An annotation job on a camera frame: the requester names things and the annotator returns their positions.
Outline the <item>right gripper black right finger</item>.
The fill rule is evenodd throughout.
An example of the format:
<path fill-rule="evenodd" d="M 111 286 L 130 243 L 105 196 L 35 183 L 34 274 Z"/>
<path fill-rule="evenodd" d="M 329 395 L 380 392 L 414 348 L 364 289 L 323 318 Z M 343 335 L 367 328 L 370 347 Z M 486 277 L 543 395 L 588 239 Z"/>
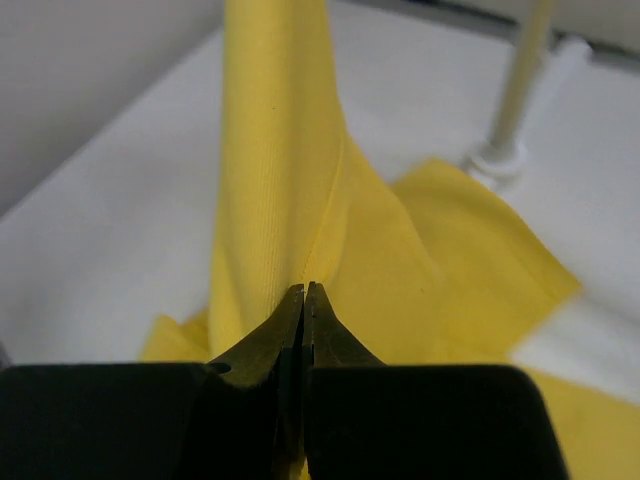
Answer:
<path fill-rule="evenodd" d="M 565 479 L 535 383 L 508 365 L 388 366 L 311 283 L 302 341 L 314 479 Z"/>

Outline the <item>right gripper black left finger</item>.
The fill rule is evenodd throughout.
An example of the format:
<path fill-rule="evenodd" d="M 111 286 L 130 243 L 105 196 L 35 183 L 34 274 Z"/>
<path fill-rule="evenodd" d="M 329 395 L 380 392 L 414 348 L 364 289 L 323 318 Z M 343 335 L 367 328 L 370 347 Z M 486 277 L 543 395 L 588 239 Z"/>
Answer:
<path fill-rule="evenodd" d="M 273 313 L 208 363 L 13 366 L 1 374 L 5 479 L 272 479 L 304 305 Z"/>

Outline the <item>yellow trousers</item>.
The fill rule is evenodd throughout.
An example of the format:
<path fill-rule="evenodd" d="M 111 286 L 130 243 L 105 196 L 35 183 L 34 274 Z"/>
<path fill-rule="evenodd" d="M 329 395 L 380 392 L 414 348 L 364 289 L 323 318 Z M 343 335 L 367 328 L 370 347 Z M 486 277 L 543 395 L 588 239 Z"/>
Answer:
<path fill-rule="evenodd" d="M 316 281 L 394 362 L 504 363 L 579 289 L 522 219 L 430 160 L 386 184 L 351 139 L 322 1 L 224 7 L 221 156 L 208 306 L 161 316 L 145 361 L 208 360 Z"/>

